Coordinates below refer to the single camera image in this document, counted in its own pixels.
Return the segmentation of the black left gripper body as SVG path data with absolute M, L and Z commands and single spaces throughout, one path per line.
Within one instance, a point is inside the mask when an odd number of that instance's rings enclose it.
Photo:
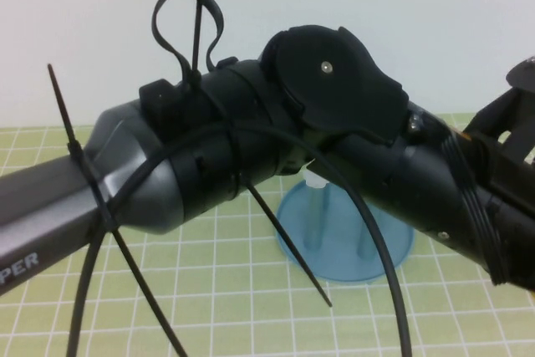
M 499 157 L 481 185 L 501 245 L 508 282 L 534 290 L 534 166 Z

